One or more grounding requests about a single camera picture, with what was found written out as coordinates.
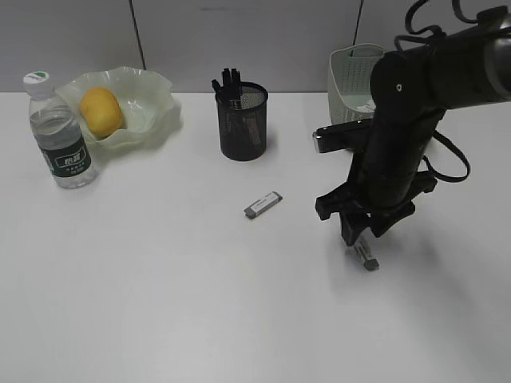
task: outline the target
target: basket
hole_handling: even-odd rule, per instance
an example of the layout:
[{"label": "basket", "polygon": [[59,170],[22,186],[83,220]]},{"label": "basket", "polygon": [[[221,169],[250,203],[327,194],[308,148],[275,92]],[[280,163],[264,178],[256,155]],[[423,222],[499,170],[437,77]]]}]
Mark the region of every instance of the basket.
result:
[{"label": "basket", "polygon": [[375,106],[370,95],[370,75],[383,53],[383,48],[375,44],[354,45],[332,52],[328,69],[332,124],[373,116]]}]

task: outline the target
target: black mesh pen holder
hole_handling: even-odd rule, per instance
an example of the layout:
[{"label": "black mesh pen holder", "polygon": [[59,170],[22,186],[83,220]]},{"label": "black mesh pen holder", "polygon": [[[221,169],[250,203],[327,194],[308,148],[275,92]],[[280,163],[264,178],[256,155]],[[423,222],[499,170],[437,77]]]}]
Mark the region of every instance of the black mesh pen holder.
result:
[{"label": "black mesh pen holder", "polygon": [[234,81],[215,91],[222,153],[236,161],[260,157],[266,150],[266,89]]}]

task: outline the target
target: plastic bottle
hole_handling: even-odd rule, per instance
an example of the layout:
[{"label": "plastic bottle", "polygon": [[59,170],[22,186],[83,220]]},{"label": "plastic bottle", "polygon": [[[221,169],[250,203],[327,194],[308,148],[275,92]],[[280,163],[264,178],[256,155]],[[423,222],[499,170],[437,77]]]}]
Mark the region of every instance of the plastic bottle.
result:
[{"label": "plastic bottle", "polygon": [[42,155],[63,188],[79,188],[97,176],[80,125],[70,107],[56,93],[46,72],[23,78],[30,95],[30,127]]}]

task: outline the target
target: white table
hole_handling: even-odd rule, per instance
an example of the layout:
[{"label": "white table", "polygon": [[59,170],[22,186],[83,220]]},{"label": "white table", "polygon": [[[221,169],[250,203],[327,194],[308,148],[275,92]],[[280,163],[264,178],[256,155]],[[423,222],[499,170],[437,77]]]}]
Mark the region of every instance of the white table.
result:
[{"label": "white table", "polygon": [[[381,239],[382,267],[347,257],[315,197],[351,155],[319,155],[326,94],[272,94],[267,152],[219,150],[211,94],[178,94],[183,128],[96,153],[101,177],[60,189],[0,94],[0,381],[509,382],[509,105],[448,113],[473,165]],[[431,159],[463,168],[441,145]],[[243,209],[284,200],[254,221]]]}]

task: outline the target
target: fruit bowl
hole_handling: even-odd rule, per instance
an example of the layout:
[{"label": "fruit bowl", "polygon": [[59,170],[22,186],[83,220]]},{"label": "fruit bowl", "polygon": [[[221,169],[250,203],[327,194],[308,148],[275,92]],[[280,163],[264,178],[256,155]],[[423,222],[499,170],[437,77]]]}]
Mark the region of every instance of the fruit bowl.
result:
[{"label": "fruit bowl", "polygon": [[[90,132],[80,113],[81,99],[89,89],[97,86],[109,89],[116,96],[124,117],[121,128],[103,139]],[[57,93],[77,116],[87,143],[114,147],[141,142],[167,123],[165,117],[174,107],[171,88],[172,83],[158,73],[124,66],[83,74],[57,89]]]}]

